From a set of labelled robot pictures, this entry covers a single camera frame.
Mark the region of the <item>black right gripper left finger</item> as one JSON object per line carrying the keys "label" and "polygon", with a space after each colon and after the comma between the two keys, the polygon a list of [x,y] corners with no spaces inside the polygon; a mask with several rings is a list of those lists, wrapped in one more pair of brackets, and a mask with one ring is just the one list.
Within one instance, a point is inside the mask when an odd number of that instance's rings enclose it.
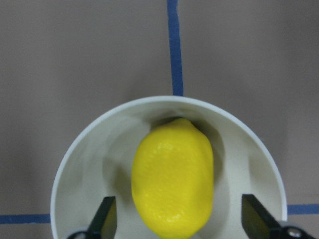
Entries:
{"label": "black right gripper left finger", "polygon": [[116,197],[105,197],[93,220],[91,221],[87,232],[87,239],[114,239],[117,230],[117,205]]}

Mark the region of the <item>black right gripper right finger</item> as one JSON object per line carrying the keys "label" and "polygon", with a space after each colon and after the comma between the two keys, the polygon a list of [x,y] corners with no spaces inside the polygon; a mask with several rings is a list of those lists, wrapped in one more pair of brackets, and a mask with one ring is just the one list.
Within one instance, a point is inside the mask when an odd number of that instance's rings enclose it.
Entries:
{"label": "black right gripper right finger", "polygon": [[241,224],[249,239],[286,239],[284,228],[253,194],[242,195]]}

